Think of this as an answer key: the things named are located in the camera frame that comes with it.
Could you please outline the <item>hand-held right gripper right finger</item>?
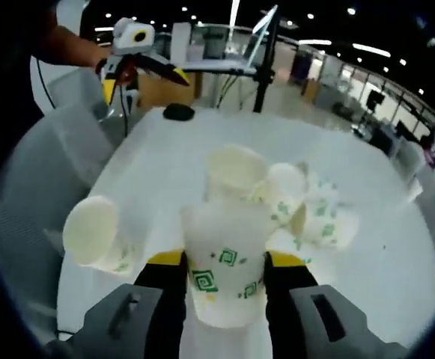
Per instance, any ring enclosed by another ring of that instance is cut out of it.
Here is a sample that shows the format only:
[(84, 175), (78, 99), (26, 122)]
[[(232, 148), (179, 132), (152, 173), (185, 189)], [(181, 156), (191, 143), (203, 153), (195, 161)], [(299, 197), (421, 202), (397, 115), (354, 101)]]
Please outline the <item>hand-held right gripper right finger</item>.
[(266, 318), (274, 358), (384, 358), (386, 344), (339, 291), (319, 285), (297, 258), (266, 252)]

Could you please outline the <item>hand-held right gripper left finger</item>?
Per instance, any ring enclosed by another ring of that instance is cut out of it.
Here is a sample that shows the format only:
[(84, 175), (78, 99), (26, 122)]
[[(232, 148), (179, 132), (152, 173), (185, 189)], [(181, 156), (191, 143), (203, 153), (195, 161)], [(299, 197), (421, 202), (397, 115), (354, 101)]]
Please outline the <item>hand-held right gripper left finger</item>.
[(187, 258), (182, 250), (151, 257), (85, 314), (70, 339), (74, 358), (178, 358), (186, 318)]

